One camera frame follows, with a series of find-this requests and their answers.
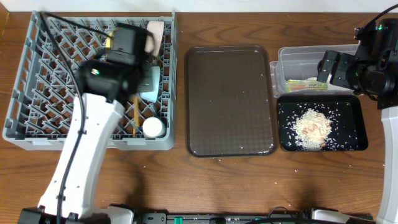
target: white cylinder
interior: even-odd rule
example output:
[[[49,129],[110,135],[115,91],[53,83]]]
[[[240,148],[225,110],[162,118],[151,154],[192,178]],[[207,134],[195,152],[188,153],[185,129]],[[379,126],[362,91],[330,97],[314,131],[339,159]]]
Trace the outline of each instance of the white cylinder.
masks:
[[[142,124],[142,131],[147,138],[161,138],[166,134],[166,126],[159,118],[151,117]]]

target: crate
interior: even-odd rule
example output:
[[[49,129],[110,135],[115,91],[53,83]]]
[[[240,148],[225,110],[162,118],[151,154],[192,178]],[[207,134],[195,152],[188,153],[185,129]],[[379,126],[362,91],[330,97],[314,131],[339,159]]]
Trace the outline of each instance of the crate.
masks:
[[[169,150],[175,142],[176,69],[178,59],[178,23],[170,17],[67,17],[67,19],[111,32],[118,22],[146,27],[149,21],[164,21],[164,38],[159,53],[160,85],[156,103],[140,102],[140,121],[160,118],[166,135],[146,139],[136,128],[133,137],[134,105],[126,112],[111,135],[107,147],[121,150]],[[71,61],[75,72],[79,63],[92,58],[105,46],[106,38],[56,19],[48,19],[50,32]],[[73,111],[73,82],[59,54],[53,48],[37,12],[32,13],[11,101],[3,129],[3,138],[25,150],[62,150]]]

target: wooden table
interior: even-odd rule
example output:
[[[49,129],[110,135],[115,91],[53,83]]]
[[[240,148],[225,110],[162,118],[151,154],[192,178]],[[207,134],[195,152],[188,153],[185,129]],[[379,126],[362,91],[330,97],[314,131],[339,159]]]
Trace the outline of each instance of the wooden table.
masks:
[[[98,16],[63,13],[63,16]],[[102,16],[148,16],[102,13]],[[152,16],[166,15],[153,13]],[[172,213],[268,213],[285,206],[314,206],[345,213],[379,210],[384,134],[376,103],[362,96],[369,148],[358,152],[285,152],[269,157],[197,159],[185,149],[184,55],[193,46],[259,44],[277,60],[281,47],[354,44],[354,27],[374,14],[178,13],[177,137],[169,151],[109,149],[99,175],[96,205],[126,203],[143,211]],[[30,13],[11,13],[0,43],[0,109],[4,124]],[[36,206],[60,152],[25,151],[0,140],[0,220],[15,223]]]

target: black cable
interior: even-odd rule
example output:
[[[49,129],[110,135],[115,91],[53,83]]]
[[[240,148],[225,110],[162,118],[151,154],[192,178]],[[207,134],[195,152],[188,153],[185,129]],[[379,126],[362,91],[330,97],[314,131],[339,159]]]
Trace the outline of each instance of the black cable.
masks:
[[[81,28],[81,29],[90,30],[90,31],[92,31],[92,32],[96,32],[97,34],[105,35],[105,36],[109,37],[110,39],[112,39],[112,37],[111,37],[109,34],[105,33],[105,32],[102,32],[102,31],[100,31],[100,30],[96,30],[96,29],[93,29],[93,28],[90,28],[90,27],[87,27],[87,26],[78,24],[78,23],[73,22],[73,21],[69,21],[69,20],[64,19],[64,18],[62,18],[62,17],[59,17],[59,16],[57,16],[57,15],[55,15],[55,14],[52,14],[52,13],[49,13],[49,12],[41,12],[41,14],[44,14],[45,16],[48,16],[48,17],[54,17],[54,18],[59,19],[59,20],[61,20],[61,21],[63,21],[63,22],[66,22],[66,23],[69,23],[69,24],[71,24],[71,25],[77,26],[77,27],[79,27],[79,28]]]
[[[337,222],[324,221],[324,220],[311,220],[305,218],[263,218],[260,220],[254,220],[247,222],[245,224],[262,224],[262,223],[272,223],[272,222],[291,222],[291,223],[309,223],[309,224],[341,224]]]
[[[369,28],[369,26],[371,26],[376,20],[378,20],[380,17],[384,16],[384,15],[387,14],[389,11],[394,10],[394,9],[396,9],[396,8],[398,8],[398,4],[393,5],[393,6],[391,6],[390,8],[388,8],[388,9],[382,11],[382,12],[381,12],[380,14],[378,14],[374,19],[372,19],[370,22],[368,22],[368,24],[366,24],[366,25],[362,28],[362,30],[363,30],[363,31],[366,31],[366,30]]]
[[[75,157],[75,154],[76,154],[77,148],[79,146],[79,142],[80,142],[81,136],[84,133],[84,127],[85,127],[85,121],[86,121],[85,114],[86,113],[85,113],[85,107],[84,107],[84,104],[83,104],[83,98],[81,97],[81,93],[80,93],[79,88],[77,86],[76,79],[75,79],[75,76],[73,75],[72,68],[71,68],[71,66],[69,64],[69,61],[67,60],[66,56],[64,56],[62,50],[58,46],[58,44],[55,41],[53,35],[50,33],[49,27],[47,26],[47,23],[46,23],[46,21],[45,21],[45,19],[43,17],[43,13],[40,12],[39,16],[40,16],[40,19],[43,22],[44,31],[46,31],[46,33],[47,33],[47,35],[48,35],[53,47],[55,47],[59,51],[59,54],[60,54],[62,60],[67,65],[68,71],[70,72],[70,78],[72,79],[72,82],[73,82],[73,84],[74,84],[74,86],[76,88],[76,94],[77,94],[77,97],[79,98],[80,111],[81,111],[80,129],[78,131],[78,136],[77,136],[77,139],[76,139],[75,146],[73,147],[72,153],[70,154],[70,158],[69,158],[68,164],[67,164],[67,166],[65,168],[65,173],[63,174],[62,181],[61,181],[60,191],[59,191],[59,194],[57,196],[58,197],[57,198],[57,200],[58,200],[58,204],[57,204],[57,224],[61,224],[63,192],[65,190],[65,184],[66,184],[66,181],[67,181],[67,178],[68,178],[70,167],[72,166],[73,158]]]
[[[283,206],[278,206],[278,207],[273,208],[273,209],[271,210],[271,212],[268,214],[268,218],[271,218],[271,215],[274,213],[274,211],[275,211],[276,209],[279,209],[279,208],[284,209],[284,210],[290,215],[290,217],[293,218],[293,215],[287,210],[287,208],[285,208],[285,207],[283,207]]]

